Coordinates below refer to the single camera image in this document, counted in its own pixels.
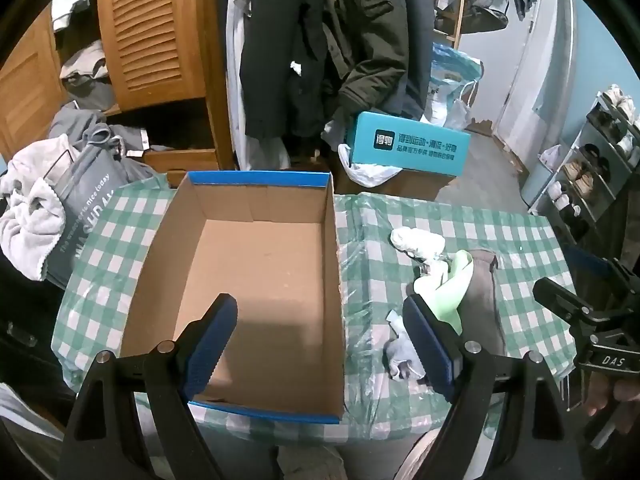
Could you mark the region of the person's right hand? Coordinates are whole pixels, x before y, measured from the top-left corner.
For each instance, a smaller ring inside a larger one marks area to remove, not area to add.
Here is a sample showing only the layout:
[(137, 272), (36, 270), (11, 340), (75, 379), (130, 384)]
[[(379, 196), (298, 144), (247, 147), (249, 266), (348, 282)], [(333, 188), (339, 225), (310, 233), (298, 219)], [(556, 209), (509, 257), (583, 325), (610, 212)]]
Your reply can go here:
[(622, 409), (615, 417), (615, 427), (621, 434), (629, 434), (639, 417), (640, 384), (637, 377), (614, 379), (600, 373), (590, 375), (585, 405), (589, 417), (616, 401)]

